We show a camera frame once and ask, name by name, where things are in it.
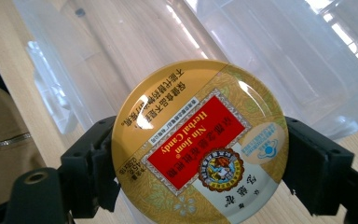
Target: clear plastic container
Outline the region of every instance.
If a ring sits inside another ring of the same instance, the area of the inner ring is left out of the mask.
[[[45,102],[58,102],[48,107],[56,108],[52,116],[63,133],[72,130],[74,116],[87,130],[115,115],[135,85],[160,67],[197,58],[250,71],[286,116],[332,139],[358,131],[358,1],[15,3],[34,35],[30,46],[39,47],[29,52],[35,78],[48,86],[41,94],[58,97]]]
[[[358,131],[358,1],[186,1],[287,116],[332,139]]]

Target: brown bag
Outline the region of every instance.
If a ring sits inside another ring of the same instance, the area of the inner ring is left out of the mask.
[[[0,89],[0,204],[7,202],[14,181],[43,167],[39,151],[12,98]]]

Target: round tin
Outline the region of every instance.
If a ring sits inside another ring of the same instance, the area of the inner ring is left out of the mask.
[[[272,196],[285,169],[283,113],[230,63],[179,62],[129,96],[112,135],[117,179],[157,223],[238,223]]]

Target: table surface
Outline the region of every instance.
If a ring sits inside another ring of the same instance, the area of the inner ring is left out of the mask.
[[[26,52],[32,40],[11,0],[0,0],[0,74],[7,84],[38,149],[50,167],[60,166],[61,154],[84,133],[81,127],[61,135],[43,105],[34,84],[34,66]],[[355,153],[353,168],[358,170],[358,133],[339,141]],[[245,223],[343,223],[345,208],[335,217],[312,217],[301,202],[281,183],[268,203]],[[78,223],[133,223],[130,210],[122,198],[117,201],[116,212],[100,210],[94,219]]]

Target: herbal candy tin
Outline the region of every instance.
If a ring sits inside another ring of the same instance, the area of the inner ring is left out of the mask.
[[[157,223],[238,223],[272,196],[288,132],[271,92],[212,60],[159,69],[128,97],[112,134],[117,179]]]

